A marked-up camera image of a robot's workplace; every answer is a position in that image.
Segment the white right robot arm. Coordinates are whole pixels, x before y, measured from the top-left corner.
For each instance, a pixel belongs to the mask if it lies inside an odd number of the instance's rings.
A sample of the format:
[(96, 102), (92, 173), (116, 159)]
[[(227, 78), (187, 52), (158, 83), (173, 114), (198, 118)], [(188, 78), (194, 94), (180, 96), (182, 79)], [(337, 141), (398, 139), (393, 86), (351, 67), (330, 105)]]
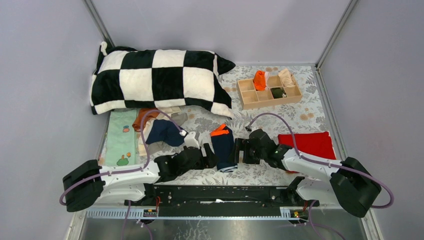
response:
[(317, 201), (336, 204), (349, 214), (363, 218), (382, 191), (381, 184), (369, 179), (369, 172), (355, 158), (331, 160), (277, 144), (261, 129), (248, 139), (236, 138), (231, 160), (243, 152), (245, 164), (265, 161), (270, 167), (301, 173), (281, 194), (283, 203), (299, 206)]

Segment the navy underwear orange trim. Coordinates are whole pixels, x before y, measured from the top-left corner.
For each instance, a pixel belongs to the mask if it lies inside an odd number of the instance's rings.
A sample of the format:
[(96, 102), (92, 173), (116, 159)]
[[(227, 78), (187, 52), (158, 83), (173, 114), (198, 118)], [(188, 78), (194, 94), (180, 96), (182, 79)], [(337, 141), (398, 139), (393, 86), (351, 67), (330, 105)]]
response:
[(222, 173), (232, 173), (238, 166), (231, 160), (234, 148), (233, 131), (225, 124), (210, 133), (214, 154), (218, 157), (217, 170)]

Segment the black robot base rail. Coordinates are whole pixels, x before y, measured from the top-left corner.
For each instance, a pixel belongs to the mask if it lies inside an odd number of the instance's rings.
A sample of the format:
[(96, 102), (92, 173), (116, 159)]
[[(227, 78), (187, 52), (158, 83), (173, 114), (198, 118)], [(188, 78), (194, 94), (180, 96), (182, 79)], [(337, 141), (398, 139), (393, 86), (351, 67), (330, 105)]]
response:
[(289, 186), (241, 185), (153, 185), (147, 184), (145, 196), (137, 201), (125, 200), (124, 205), (152, 207), (158, 212), (194, 209), (197, 213), (211, 210), (252, 212), (256, 209), (293, 208), (304, 212), (319, 201), (304, 200), (295, 191), (303, 180), (296, 177)]

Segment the orange underwear white trim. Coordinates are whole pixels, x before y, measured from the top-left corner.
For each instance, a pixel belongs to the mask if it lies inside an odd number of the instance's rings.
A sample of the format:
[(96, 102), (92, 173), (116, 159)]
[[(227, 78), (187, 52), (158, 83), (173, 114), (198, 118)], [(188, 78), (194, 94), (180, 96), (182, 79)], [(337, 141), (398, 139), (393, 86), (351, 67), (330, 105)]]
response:
[(267, 89), (267, 81), (269, 73), (267, 71), (258, 70), (253, 78), (253, 85), (256, 91), (265, 91)]

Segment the wooden compartment organizer box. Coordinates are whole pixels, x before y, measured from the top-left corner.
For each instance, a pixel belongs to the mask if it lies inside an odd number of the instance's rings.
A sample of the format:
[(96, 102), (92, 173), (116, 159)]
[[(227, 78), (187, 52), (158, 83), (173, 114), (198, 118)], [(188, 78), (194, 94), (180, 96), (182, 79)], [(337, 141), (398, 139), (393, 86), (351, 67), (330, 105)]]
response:
[[(263, 91), (256, 90), (252, 78), (238, 80), (236, 87), (242, 109), (250, 110), (300, 102), (303, 95), (292, 73), (290, 74), (290, 77), (294, 83), (293, 87), (284, 86), (278, 76), (272, 76), (268, 79), (267, 86), (269, 89)], [(273, 88), (282, 89), (282, 92), (285, 93), (285, 95), (283, 94), (281, 98), (274, 98), (271, 91)]]

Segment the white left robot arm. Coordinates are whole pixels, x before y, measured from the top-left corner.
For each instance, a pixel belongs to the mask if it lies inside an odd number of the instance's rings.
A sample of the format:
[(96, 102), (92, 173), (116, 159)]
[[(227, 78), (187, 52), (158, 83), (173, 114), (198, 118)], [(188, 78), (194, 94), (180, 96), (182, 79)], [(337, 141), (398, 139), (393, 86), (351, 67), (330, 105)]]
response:
[(175, 180), (190, 170), (214, 168), (219, 158), (209, 144), (184, 147), (179, 153), (158, 156), (146, 165), (102, 166), (88, 160), (62, 179), (64, 192), (59, 203), (68, 212), (85, 210), (92, 205), (114, 205), (124, 201), (148, 206), (155, 200), (154, 184)]

